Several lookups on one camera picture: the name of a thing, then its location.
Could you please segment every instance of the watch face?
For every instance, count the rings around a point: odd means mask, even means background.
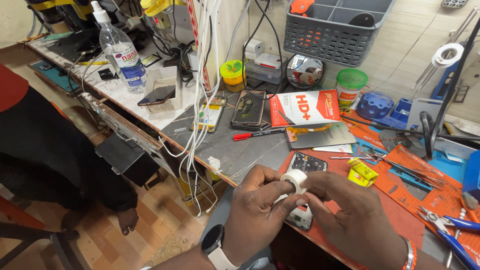
[[[223,226],[221,224],[214,226],[205,235],[202,241],[202,250],[208,255],[218,247],[218,243],[223,239]]]

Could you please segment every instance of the plastic jar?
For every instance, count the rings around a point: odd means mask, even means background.
[[[350,107],[357,99],[358,94],[368,82],[368,76],[353,68],[347,68],[336,76],[336,92],[338,93],[338,105]]]
[[[245,65],[243,65],[243,72],[241,73],[241,61],[240,60],[230,60],[223,63],[220,67],[220,74],[223,77],[223,81],[227,87],[227,90],[233,93],[242,91],[245,87],[243,86],[242,74],[245,79]]]

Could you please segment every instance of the flextek box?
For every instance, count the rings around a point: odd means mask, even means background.
[[[340,121],[336,90],[277,94],[270,99],[272,127]]]

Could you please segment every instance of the white tape roll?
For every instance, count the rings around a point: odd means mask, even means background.
[[[289,194],[290,195],[295,195],[295,194],[304,194],[307,192],[307,188],[302,188],[300,185],[307,179],[307,175],[300,171],[299,169],[294,169],[291,170],[280,178],[280,181],[289,181],[290,183],[295,185],[295,188],[297,189],[295,192],[292,192]]]
[[[444,59],[442,57],[443,54],[445,54],[448,50],[453,50],[455,56],[451,59]],[[441,46],[435,55],[432,57],[432,65],[437,67],[437,68],[447,68],[449,66],[452,66],[455,62],[460,60],[462,57],[463,53],[463,46],[458,44],[458,43],[449,43],[446,45]]]

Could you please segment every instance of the bottle label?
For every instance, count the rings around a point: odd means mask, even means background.
[[[147,81],[146,70],[134,46],[113,56],[130,86],[141,86]]]

